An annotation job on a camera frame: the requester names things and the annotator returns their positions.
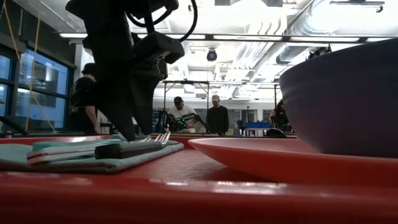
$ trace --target yellow rope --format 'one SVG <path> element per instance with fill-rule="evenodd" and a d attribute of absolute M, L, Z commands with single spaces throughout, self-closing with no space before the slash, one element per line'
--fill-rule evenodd
<path fill-rule="evenodd" d="M 24 73 L 24 71 L 23 71 L 24 67 L 22 66 L 22 63 L 21 63 L 21 58 L 20 58 L 20 56 L 19 56 L 19 52 L 18 52 L 18 49 L 17 49 L 17 43 L 16 43 L 16 41 L 15 41 L 14 34 L 13 34 L 13 32 L 12 32 L 12 27 L 11 27 L 10 18 L 9 18 L 9 15 L 8 15 L 6 0 L 4 0 L 4 13 L 5 13 L 5 15 L 6 15 L 7 24 L 8 24 L 8 29 L 9 29 L 9 32 L 10 32 L 10 35 L 11 35 L 11 39 L 12 39 L 12 44 L 14 45 L 14 49 L 15 49 L 16 54 L 17 54 L 18 62 L 19 62 L 19 65 L 21 66 L 21 72 Z M 25 130 L 27 131 L 27 130 L 28 130 L 28 127 L 29 127 L 30 100 L 31 100 L 31 98 L 33 97 L 33 99 L 34 99 L 34 100 L 36 101 L 36 103 L 37 103 L 37 106 L 39 107 L 40 112 L 43 114 L 44 118 L 46 119 L 46 121 L 47 121 L 48 124 L 50 125 L 51 129 L 52 129 L 54 132 L 56 132 L 55 128 L 52 126 L 51 122 L 49 121 L 47 115 L 44 113 L 43 108 L 40 106 L 39 101 L 37 100 L 36 96 L 35 96 L 35 95 L 33 94 L 33 92 L 32 92 L 32 84 L 33 84 L 32 78 L 33 78 L 34 67 L 35 67 L 35 61 L 36 61 L 37 41 L 38 41 L 38 39 L 39 39 L 39 28 L 40 28 L 40 19 L 38 19 L 38 22 L 37 22 L 36 40 L 35 40 L 35 50 L 34 50 L 35 53 L 34 53 L 33 66 L 32 66 L 32 73 L 31 73 L 31 79 L 30 79 L 30 85 L 29 85 L 30 95 L 29 95 L 29 100 L 28 100 L 28 114 L 27 114 L 27 116 L 26 116 L 26 126 L 25 126 Z"/>

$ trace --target bowl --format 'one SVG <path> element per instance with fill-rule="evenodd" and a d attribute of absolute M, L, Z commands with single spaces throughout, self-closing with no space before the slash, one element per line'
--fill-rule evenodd
<path fill-rule="evenodd" d="M 398 158 L 398 39 L 307 60 L 279 81 L 293 129 L 315 149 Z"/>

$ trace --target black shirt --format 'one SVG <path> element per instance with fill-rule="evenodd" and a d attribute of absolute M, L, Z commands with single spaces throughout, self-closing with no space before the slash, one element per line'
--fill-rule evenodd
<path fill-rule="evenodd" d="M 207 124 L 212 133 L 224 134 L 229 129 L 228 110 L 224 106 L 212 107 L 207 112 Z"/>
<path fill-rule="evenodd" d="M 85 91 L 90 89 L 95 82 L 88 78 L 82 77 L 79 78 L 72 87 L 71 94 L 74 94 L 76 91 Z M 94 133 L 94 124 L 91 122 L 91 119 L 88 117 L 84 106 L 70 106 L 69 110 L 69 118 L 70 124 L 69 128 L 71 131 L 83 131 L 84 133 Z"/>

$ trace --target ceiling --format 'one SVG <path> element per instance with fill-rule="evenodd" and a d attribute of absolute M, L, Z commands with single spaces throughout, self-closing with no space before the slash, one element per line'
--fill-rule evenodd
<path fill-rule="evenodd" d="M 27 11 L 40 17 L 55 30 L 63 33 L 85 32 L 84 23 L 65 10 L 68 0 L 14 0 Z M 216 1 L 197 0 L 197 34 L 252 34 L 252 35 L 375 35 L 398 34 L 398 1 L 384 0 L 384 10 L 379 6 L 335 6 L 330 0 L 284 0 L 283 7 L 268 7 L 261 0 L 238 0 L 230 6 L 217 6 Z M 300 17 L 300 11 L 312 2 Z M 189 30 L 193 12 L 190 0 L 179 0 L 180 7 L 166 20 L 156 25 L 156 30 L 169 34 L 184 34 Z M 162 10 L 153 13 L 157 18 Z M 145 33 L 144 29 L 130 24 L 132 32 Z M 185 41 L 185 56 L 169 65 L 169 80 L 209 80 L 213 82 L 272 82 L 290 67 L 303 62 L 308 51 L 319 45 L 291 46 L 271 42 Z M 333 44 L 334 49 L 349 45 Z M 218 58 L 208 62 L 209 49 L 215 49 Z M 224 98 L 274 97 L 272 88 L 264 85 L 212 85 L 211 93 Z M 175 95 L 191 91 L 175 85 Z M 163 86 L 155 96 L 163 95 Z M 196 97 L 205 93 L 196 86 Z"/>

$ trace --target cap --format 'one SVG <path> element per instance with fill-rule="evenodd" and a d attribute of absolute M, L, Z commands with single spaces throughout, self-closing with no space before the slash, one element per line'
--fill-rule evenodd
<path fill-rule="evenodd" d="M 94 76 L 95 73 L 95 64 L 94 63 L 87 63 L 83 69 L 83 71 L 81 71 L 83 75 L 88 75 L 91 74 L 92 76 Z"/>
<path fill-rule="evenodd" d="M 213 96 L 211 97 L 211 100 L 212 100 L 212 101 L 219 101 L 219 100 L 220 100 L 220 97 L 219 97 L 218 95 L 213 95 Z"/>
<path fill-rule="evenodd" d="M 179 105 L 182 102 L 182 98 L 179 96 L 176 96 L 174 98 L 174 105 Z"/>

